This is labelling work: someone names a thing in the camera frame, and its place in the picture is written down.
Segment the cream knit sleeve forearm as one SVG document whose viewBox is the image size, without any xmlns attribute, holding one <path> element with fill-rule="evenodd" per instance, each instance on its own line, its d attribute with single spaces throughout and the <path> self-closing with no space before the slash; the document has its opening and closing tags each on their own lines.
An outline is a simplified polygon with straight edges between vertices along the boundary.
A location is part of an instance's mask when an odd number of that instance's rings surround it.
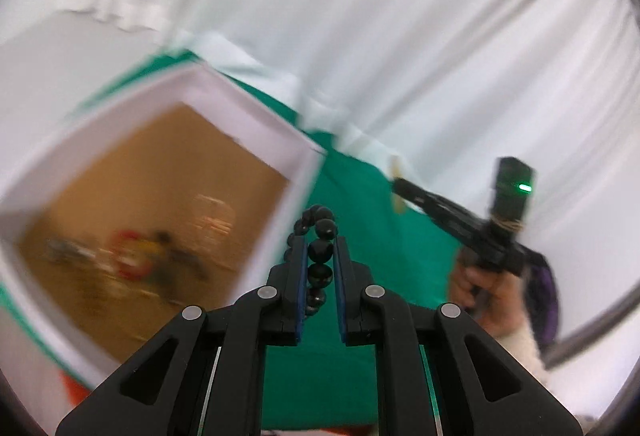
<svg viewBox="0 0 640 436">
<path fill-rule="evenodd" d="M 547 370 L 528 323 L 523 323 L 509 334 L 499 336 L 497 342 L 539 382 L 542 383 L 547 379 Z"/>
</svg>

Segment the person's right hand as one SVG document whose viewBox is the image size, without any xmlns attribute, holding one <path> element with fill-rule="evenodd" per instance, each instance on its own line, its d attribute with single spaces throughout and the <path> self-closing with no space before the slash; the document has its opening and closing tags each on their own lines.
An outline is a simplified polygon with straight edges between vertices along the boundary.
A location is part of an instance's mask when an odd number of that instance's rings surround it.
<svg viewBox="0 0 640 436">
<path fill-rule="evenodd" d="M 449 274 L 448 301 L 471 312 L 476 322 L 494 338 L 502 338 L 527 321 L 523 282 L 510 272 L 480 268 L 469 248 L 457 253 Z"/>
</svg>

